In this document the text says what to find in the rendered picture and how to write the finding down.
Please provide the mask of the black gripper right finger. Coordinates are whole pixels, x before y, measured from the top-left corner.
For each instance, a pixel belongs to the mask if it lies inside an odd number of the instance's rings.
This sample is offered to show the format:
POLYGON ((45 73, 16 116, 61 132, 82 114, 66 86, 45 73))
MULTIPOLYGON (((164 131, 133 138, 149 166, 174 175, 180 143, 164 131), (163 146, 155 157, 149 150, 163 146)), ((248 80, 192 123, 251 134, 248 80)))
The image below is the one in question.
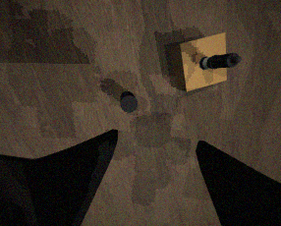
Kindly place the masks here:
POLYGON ((281 183, 206 141, 196 154, 221 226, 281 226, 281 183))

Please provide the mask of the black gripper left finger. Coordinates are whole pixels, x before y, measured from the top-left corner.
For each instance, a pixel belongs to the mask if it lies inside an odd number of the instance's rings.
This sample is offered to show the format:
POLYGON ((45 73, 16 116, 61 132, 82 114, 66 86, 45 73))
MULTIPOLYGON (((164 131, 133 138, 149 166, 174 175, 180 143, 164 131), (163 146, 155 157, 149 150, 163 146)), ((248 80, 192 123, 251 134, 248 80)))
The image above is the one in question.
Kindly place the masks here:
POLYGON ((0 154, 0 201, 27 226, 81 226, 113 157, 118 130, 35 159, 0 154))

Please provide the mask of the tan wooden block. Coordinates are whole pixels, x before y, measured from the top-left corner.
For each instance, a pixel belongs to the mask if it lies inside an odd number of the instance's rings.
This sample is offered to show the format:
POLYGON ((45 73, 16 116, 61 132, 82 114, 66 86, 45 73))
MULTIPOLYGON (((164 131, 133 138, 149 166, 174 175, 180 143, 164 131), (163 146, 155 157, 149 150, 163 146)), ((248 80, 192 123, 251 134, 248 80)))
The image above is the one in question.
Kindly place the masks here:
POLYGON ((190 91, 227 81, 227 68, 203 69, 203 58, 226 54, 225 32, 170 48, 176 89, 190 91))

